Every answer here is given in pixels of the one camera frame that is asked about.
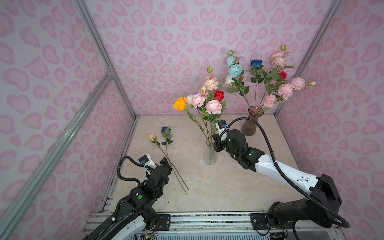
bouquet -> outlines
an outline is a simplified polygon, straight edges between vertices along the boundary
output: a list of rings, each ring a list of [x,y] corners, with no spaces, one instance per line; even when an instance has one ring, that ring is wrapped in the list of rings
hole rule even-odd
[[[173,105],[175,110],[188,113],[189,118],[199,126],[201,132],[207,139],[207,144],[211,147],[214,145],[212,135],[217,131],[216,123],[221,121],[219,118],[226,109],[225,105],[227,103],[226,100],[224,100],[224,92],[220,91],[223,84],[219,84],[212,72],[213,68],[207,67],[209,76],[205,78],[204,85],[200,88],[199,92],[191,94],[186,98],[179,98]],[[189,109],[192,108],[197,109],[204,126],[190,113]]]
[[[281,46],[281,51],[276,51],[271,55],[271,64],[275,66],[268,73],[263,69],[262,60],[252,60],[251,61],[251,70],[250,73],[251,82],[255,83],[255,88],[257,84],[264,82],[265,92],[259,104],[259,112],[254,113],[257,115],[263,115],[264,112],[269,110],[275,104],[286,101],[289,97],[293,95],[295,91],[304,90],[306,87],[312,87],[316,83],[314,81],[305,84],[305,80],[302,78],[292,78],[289,83],[287,83],[287,73],[284,72],[285,68],[293,68],[293,66],[286,64],[286,57],[288,52],[286,51],[287,45]],[[250,108],[247,94],[249,92],[249,86],[245,87],[243,82],[244,70],[239,64],[238,57],[234,57],[234,52],[232,50],[228,53],[229,58],[227,60],[227,66],[229,67],[225,83],[233,86],[227,90],[228,93],[239,92],[241,96],[244,97],[245,101]]]

light blue flower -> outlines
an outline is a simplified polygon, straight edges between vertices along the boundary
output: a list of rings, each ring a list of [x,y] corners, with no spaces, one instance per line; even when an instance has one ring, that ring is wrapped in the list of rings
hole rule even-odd
[[[241,67],[240,64],[235,64],[229,67],[228,73],[229,75],[232,75],[233,77],[237,77],[240,75],[240,73],[243,71],[243,68]]]
[[[227,59],[227,66],[231,67],[234,63],[235,63],[235,58],[232,56],[229,56],[229,58]]]

pink glass vase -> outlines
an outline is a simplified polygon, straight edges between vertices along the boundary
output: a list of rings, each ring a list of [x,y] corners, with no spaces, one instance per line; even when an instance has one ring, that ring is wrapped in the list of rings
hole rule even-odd
[[[256,122],[258,121],[259,117],[264,114],[262,108],[260,108],[259,106],[251,106],[250,108],[248,108],[248,113],[248,118]],[[255,123],[250,120],[245,120],[243,126],[241,127],[241,132],[246,136],[252,136],[255,134],[256,128],[257,125]]]

white rose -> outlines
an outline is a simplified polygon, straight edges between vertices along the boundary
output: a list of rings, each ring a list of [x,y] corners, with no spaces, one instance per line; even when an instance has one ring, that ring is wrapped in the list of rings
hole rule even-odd
[[[226,78],[225,78],[225,83],[226,84],[229,84],[231,86],[233,86],[233,83],[235,82],[233,79],[233,77],[231,75],[228,75]]]
[[[188,95],[185,99],[185,101],[186,101],[186,103],[187,103],[187,105],[188,105],[188,107],[189,107],[189,105],[191,105],[192,104],[192,99],[193,99],[193,94],[191,94],[191,95]]]

white arm segment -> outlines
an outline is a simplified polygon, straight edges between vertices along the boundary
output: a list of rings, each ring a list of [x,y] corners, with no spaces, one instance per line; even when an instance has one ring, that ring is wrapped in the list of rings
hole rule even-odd
[[[144,218],[139,215],[135,220],[128,223],[123,227],[113,238],[112,240],[128,240],[133,237],[135,234],[141,232],[145,228]]]
[[[273,164],[273,160],[269,155],[267,154],[262,155],[258,160],[259,160],[259,163],[256,163],[256,172],[270,176],[276,179],[277,181],[293,188],[289,183],[287,183],[286,180],[284,180],[284,178],[277,171],[276,167]],[[299,186],[306,193],[311,194],[312,191],[309,188],[315,187],[318,181],[315,175],[299,171],[279,161],[276,161],[276,162],[279,164],[279,167],[283,171],[283,173],[294,184]]]

